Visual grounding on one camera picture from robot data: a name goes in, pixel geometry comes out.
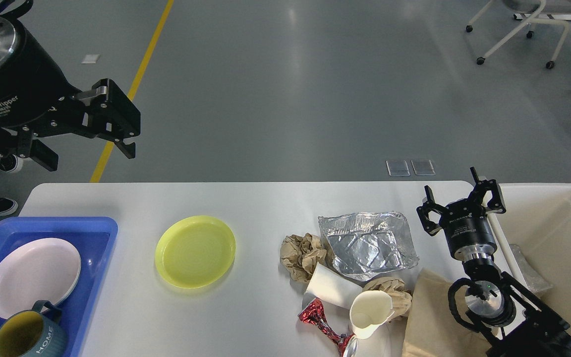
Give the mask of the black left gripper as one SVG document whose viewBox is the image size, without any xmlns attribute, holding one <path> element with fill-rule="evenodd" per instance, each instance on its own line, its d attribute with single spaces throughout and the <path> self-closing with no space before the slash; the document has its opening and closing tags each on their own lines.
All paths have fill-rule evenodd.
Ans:
<svg viewBox="0 0 571 357">
<path fill-rule="evenodd" d="M 4 129 L 32 122 L 34 131 Z M 140 111 L 113 80 L 79 91 L 19 20 L 0 16 L 0 158 L 16 155 L 57 171 L 57 153 L 35 139 L 35 132 L 101 138 L 133 159 L 136 145 L 124 141 L 140 129 Z"/>
</svg>

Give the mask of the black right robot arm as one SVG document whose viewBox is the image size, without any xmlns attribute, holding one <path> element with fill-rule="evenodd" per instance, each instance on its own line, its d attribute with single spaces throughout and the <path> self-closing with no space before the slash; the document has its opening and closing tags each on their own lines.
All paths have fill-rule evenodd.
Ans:
<svg viewBox="0 0 571 357">
<path fill-rule="evenodd" d="M 443 206 L 426 185 L 416 209 L 428 235 L 444 233 L 450 256 L 466 273 L 447 292 L 451 315 L 485 337 L 488 357 L 571 357 L 570 324 L 494 262 L 498 244 L 488 216 L 505 213 L 503 195 L 495 180 L 470 172 L 474 187 L 467 197 Z"/>
</svg>

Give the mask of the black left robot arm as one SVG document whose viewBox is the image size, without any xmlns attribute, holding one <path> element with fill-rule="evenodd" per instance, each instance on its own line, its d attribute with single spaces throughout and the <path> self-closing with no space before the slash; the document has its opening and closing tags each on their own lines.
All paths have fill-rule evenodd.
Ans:
<svg viewBox="0 0 571 357">
<path fill-rule="evenodd" d="M 7 11 L 0 2 L 0 158 L 29 158 L 50 172 L 58 156 L 41 142 L 73 133 L 112 142 L 127 158 L 140 135 L 141 114 L 117 84 L 101 79 L 88 91 L 69 83 L 61 68 L 19 18 L 33 6 L 26 0 Z"/>
</svg>

